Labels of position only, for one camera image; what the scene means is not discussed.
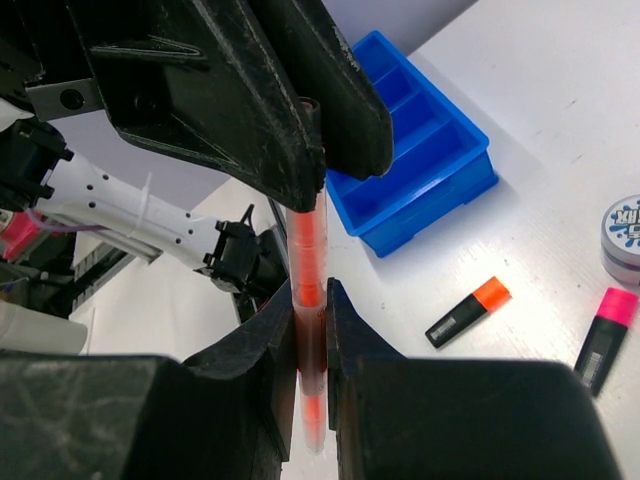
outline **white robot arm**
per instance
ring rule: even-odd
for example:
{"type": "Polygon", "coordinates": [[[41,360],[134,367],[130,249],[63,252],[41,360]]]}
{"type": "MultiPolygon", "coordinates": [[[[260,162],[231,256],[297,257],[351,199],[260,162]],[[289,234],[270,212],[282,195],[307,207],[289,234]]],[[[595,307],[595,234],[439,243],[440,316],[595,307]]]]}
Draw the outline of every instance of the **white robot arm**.
{"type": "Polygon", "coordinates": [[[253,230],[252,206],[240,221],[185,211],[150,195],[149,181],[135,188],[69,151],[50,125],[19,118],[0,132],[0,208],[51,230],[34,215],[43,214],[147,261],[166,252],[230,293],[268,298],[286,280],[279,243],[253,230]]]}
{"type": "Polygon", "coordinates": [[[186,212],[112,177],[82,155],[58,162],[46,180],[51,198],[38,212],[65,225],[99,225],[91,233],[114,246],[151,260],[167,252],[192,270],[206,267],[220,232],[218,220],[186,212]]]}

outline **cable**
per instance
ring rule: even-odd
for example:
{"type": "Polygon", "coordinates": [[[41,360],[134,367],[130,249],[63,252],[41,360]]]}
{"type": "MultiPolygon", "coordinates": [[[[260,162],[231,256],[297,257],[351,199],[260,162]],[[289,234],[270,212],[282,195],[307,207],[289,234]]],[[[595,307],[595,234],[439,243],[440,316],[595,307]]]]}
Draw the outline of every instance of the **cable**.
{"type": "Polygon", "coordinates": [[[78,225],[76,227],[67,227],[65,225],[50,225],[48,223],[40,220],[36,214],[36,212],[27,208],[24,213],[27,214],[29,219],[41,230],[46,230],[48,232],[57,232],[57,233],[76,233],[76,232],[98,232],[101,230],[110,230],[107,227],[103,227],[102,225],[78,225]]]}

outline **orange cap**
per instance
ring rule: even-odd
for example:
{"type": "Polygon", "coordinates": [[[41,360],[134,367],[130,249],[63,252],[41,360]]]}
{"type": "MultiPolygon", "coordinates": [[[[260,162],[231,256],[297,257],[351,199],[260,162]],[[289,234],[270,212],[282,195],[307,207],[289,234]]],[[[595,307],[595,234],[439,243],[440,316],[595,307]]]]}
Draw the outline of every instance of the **orange cap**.
{"type": "Polygon", "coordinates": [[[487,312],[497,310],[511,298],[509,290],[496,277],[491,277],[484,285],[473,292],[473,296],[486,308],[487,312]]]}

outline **orange marker tip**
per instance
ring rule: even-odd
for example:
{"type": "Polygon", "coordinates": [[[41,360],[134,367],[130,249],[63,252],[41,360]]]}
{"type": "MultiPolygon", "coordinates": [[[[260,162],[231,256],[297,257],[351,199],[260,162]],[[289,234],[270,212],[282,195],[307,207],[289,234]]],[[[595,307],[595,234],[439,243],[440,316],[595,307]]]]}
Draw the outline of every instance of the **orange marker tip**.
{"type": "Polygon", "coordinates": [[[494,312],[511,298],[511,293],[500,280],[496,277],[491,277],[473,292],[473,296],[488,312],[494,312]]]}
{"type": "Polygon", "coordinates": [[[307,421],[320,421],[320,397],[307,397],[307,421]]]}

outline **round container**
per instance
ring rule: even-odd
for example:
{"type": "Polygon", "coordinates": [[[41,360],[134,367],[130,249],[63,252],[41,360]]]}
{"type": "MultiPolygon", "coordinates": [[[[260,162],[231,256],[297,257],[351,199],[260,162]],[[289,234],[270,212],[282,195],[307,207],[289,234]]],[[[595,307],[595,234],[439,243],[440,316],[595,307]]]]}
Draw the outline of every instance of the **round container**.
{"type": "Polygon", "coordinates": [[[602,264],[622,283],[640,285],[640,195],[627,197],[602,219],[602,264]]]}

